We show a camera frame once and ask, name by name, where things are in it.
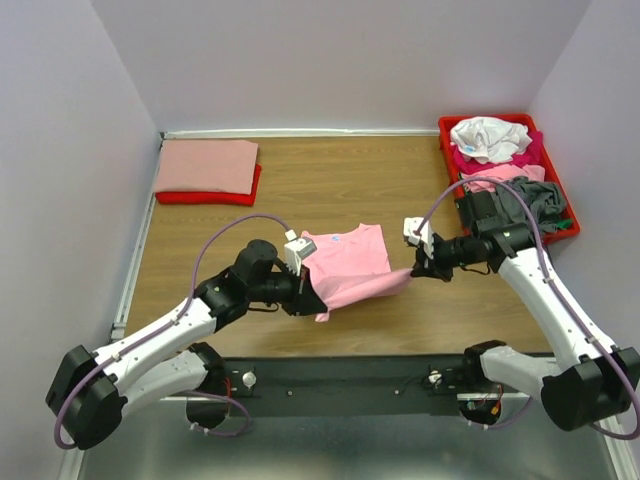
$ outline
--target wooden tabletop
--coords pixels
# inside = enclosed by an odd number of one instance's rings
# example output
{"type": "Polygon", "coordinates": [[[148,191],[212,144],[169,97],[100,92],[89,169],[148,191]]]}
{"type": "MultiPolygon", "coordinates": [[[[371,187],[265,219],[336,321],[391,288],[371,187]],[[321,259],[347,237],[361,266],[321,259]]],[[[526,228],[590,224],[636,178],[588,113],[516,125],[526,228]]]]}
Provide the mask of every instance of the wooden tabletop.
{"type": "MultiPolygon", "coordinates": [[[[298,233],[342,233],[359,223],[380,224],[391,267],[413,265],[415,250],[402,240],[403,219],[423,215],[448,185],[437,137],[253,141],[260,145],[263,166],[253,207],[156,204],[127,334],[182,301],[201,247],[220,227],[248,213],[279,215],[298,233]]],[[[445,238],[461,233],[453,198],[436,212],[433,225],[445,238]]],[[[254,238],[270,241],[282,253],[282,227],[269,220],[249,220],[214,242],[199,280],[232,264],[254,238]]],[[[337,310],[327,323],[288,317],[282,311],[250,312],[206,340],[228,357],[461,353],[493,339],[524,352],[550,350],[531,315],[500,277],[456,271],[451,283],[415,279],[401,295],[337,310]]]]}

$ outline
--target white wall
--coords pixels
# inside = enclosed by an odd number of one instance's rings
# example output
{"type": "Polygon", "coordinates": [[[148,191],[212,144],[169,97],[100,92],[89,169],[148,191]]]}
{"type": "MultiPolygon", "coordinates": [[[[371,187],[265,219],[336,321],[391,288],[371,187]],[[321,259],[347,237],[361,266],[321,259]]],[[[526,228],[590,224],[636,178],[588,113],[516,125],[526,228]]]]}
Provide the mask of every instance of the white wall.
{"type": "Polygon", "coordinates": [[[107,340],[159,146],[86,0],[0,15],[0,478],[57,478],[44,398],[107,340]]]}
{"type": "Polygon", "coordinates": [[[531,113],[583,228],[557,268],[619,345],[640,349],[638,25],[636,0],[594,0],[531,113]]]}
{"type": "Polygon", "coordinates": [[[92,0],[164,131],[524,110],[590,0],[92,0]]]}

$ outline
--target red laundry basket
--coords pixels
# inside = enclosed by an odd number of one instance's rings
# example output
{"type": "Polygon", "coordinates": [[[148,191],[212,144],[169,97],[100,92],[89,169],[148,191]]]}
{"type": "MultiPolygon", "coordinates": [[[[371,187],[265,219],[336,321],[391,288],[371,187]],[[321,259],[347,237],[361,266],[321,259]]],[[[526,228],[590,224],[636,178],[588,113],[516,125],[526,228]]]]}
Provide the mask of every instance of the red laundry basket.
{"type": "MultiPolygon", "coordinates": [[[[447,172],[449,173],[449,185],[457,182],[460,179],[460,171],[458,170],[457,165],[453,160],[453,154],[451,152],[451,136],[450,132],[453,127],[455,127],[458,122],[461,120],[465,120],[467,118],[472,118],[474,115],[465,115],[465,116],[457,116],[457,117],[442,117],[438,121],[438,125],[440,126],[440,150],[444,155],[445,163],[447,165],[447,172]]],[[[533,123],[533,119],[527,115],[526,113],[513,113],[506,115],[490,115],[495,118],[499,118],[501,120],[505,120],[507,122],[512,123],[520,123],[529,128],[530,131],[538,131],[536,128],[536,124],[533,123]]],[[[575,237],[580,233],[580,224],[578,223],[578,219],[576,218],[575,213],[573,213],[573,208],[571,208],[571,203],[569,202],[569,198],[567,197],[567,193],[558,178],[558,174],[556,173],[555,168],[553,168],[553,164],[551,163],[551,159],[547,154],[547,150],[542,146],[542,157],[540,159],[540,165],[545,169],[545,181],[555,182],[560,187],[560,190],[564,194],[567,199],[567,208],[562,213],[561,218],[571,219],[572,224],[566,230],[558,230],[556,233],[547,233],[544,235],[543,240],[546,244],[557,242],[558,240],[562,240],[564,238],[575,237]]],[[[453,196],[456,199],[460,199],[464,197],[465,190],[462,187],[458,187],[454,190],[453,196]]]]}

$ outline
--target white garment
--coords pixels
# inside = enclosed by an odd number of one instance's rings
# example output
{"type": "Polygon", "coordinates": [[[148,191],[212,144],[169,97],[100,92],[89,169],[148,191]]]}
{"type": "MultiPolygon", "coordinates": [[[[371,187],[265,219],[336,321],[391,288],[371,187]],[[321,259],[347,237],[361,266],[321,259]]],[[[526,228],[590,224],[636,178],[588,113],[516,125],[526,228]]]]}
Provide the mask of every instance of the white garment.
{"type": "Polygon", "coordinates": [[[531,138],[527,127],[493,117],[462,120],[451,129],[451,140],[465,156],[478,163],[507,163],[512,155],[524,153],[531,138]]]}

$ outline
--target pink cloth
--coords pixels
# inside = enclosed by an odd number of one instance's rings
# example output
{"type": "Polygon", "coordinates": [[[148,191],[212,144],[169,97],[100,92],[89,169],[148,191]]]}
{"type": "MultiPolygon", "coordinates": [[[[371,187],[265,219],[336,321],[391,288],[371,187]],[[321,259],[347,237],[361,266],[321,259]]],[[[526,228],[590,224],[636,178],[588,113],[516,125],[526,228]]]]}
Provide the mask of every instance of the pink cloth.
{"type": "Polygon", "coordinates": [[[318,250],[304,260],[311,285],[328,308],[316,322],[329,320],[331,310],[365,298],[396,295],[411,281],[411,269],[391,271],[380,225],[360,224],[349,233],[310,235],[318,250]]]}
{"type": "MultiPolygon", "coordinates": [[[[540,165],[525,165],[524,167],[516,167],[509,163],[498,165],[497,167],[482,170],[481,172],[473,175],[465,175],[461,173],[462,178],[473,177],[488,177],[498,180],[499,182],[506,182],[516,177],[527,177],[529,180],[536,182],[542,182],[544,180],[544,167],[540,165]]],[[[472,192],[480,192],[482,190],[488,190],[490,192],[495,191],[496,187],[493,183],[489,182],[471,182],[467,183],[467,188],[472,192]]]]}
{"type": "MultiPolygon", "coordinates": [[[[531,137],[531,143],[527,147],[527,151],[521,155],[514,155],[509,163],[503,163],[501,165],[524,167],[525,165],[538,165],[540,163],[540,157],[542,155],[542,132],[530,131],[528,135],[531,137]]],[[[450,145],[449,148],[451,148],[451,152],[453,153],[453,161],[461,173],[472,175],[482,170],[492,168],[495,165],[493,163],[478,163],[473,159],[465,160],[465,156],[455,144],[450,145]]]]}
{"type": "Polygon", "coordinates": [[[249,195],[258,144],[246,140],[166,140],[154,192],[249,195]]]}

